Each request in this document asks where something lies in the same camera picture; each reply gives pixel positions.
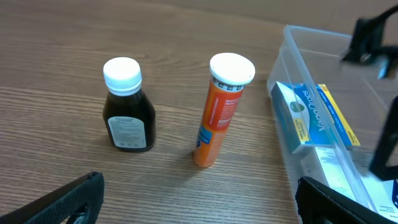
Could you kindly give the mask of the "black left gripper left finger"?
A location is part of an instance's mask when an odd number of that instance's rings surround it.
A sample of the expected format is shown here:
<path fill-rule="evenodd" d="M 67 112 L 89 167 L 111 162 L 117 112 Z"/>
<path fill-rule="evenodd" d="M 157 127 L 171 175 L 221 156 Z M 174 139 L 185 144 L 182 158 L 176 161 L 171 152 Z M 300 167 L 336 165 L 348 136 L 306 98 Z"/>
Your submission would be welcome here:
<path fill-rule="evenodd" d="M 1 217 L 1 223 L 94 224 L 104 202 L 104 177 L 89 172 Z"/>

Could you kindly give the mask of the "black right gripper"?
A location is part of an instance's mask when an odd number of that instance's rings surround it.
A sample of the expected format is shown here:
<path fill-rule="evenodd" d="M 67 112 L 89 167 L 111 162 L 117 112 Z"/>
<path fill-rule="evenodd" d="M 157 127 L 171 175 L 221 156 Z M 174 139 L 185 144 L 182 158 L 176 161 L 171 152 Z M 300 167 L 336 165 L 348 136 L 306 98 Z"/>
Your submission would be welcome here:
<path fill-rule="evenodd" d="M 360 66 L 371 66 L 382 62 L 377 78 L 396 79 L 397 46 L 382 44 L 386 21 L 396 12 L 395 5 L 376 17 L 359 18 L 342 61 Z"/>

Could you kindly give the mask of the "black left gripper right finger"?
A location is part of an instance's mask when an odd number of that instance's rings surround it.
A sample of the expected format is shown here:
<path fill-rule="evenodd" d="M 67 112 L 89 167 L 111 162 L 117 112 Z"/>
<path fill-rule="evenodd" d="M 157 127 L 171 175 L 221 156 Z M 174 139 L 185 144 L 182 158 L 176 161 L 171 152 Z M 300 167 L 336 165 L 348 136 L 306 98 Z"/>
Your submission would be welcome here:
<path fill-rule="evenodd" d="M 298 180 L 295 199 L 303 224 L 395 224 L 311 177 Z"/>

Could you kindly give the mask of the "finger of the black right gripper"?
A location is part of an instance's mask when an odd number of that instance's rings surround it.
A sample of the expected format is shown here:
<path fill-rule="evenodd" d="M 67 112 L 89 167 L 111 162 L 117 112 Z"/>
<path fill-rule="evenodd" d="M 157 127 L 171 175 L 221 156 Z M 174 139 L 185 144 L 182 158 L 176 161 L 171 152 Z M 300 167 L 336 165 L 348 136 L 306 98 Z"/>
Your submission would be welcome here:
<path fill-rule="evenodd" d="M 396 144 L 397 97 L 391 103 L 374 156 L 369 165 L 369 170 L 382 181 L 397 179 L 397 166 L 387 166 L 387 161 L 393 153 Z"/>

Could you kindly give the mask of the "white medicine box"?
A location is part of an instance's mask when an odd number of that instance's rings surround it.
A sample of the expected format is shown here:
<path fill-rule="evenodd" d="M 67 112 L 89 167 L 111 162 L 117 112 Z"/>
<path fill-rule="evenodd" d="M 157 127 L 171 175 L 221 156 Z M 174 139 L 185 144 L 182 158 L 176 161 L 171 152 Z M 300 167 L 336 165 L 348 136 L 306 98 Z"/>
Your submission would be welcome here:
<path fill-rule="evenodd" d="M 372 158 L 370 152 L 351 151 L 350 156 L 375 206 L 374 211 L 397 222 L 397 181 L 381 181 L 369 171 L 368 165 Z M 305 176 L 312 177 L 351 200 L 357 201 L 349 186 L 349 179 L 332 148 L 316 147 L 300 163 Z"/>

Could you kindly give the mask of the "dark syrup bottle white cap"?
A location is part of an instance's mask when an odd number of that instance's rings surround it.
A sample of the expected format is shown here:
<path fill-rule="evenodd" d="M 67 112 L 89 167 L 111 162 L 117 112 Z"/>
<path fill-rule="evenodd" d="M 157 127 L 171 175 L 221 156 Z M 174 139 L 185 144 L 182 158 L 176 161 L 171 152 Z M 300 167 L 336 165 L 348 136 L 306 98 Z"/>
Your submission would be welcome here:
<path fill-rule="evenodd" d="M 146 152 L 155 143 L 155 109 L 142 90 L 142 73 L 129 57 L 108 60 L 103 67 L 108 94 L 103 119 L 114 147 L 125 152 Z"/>

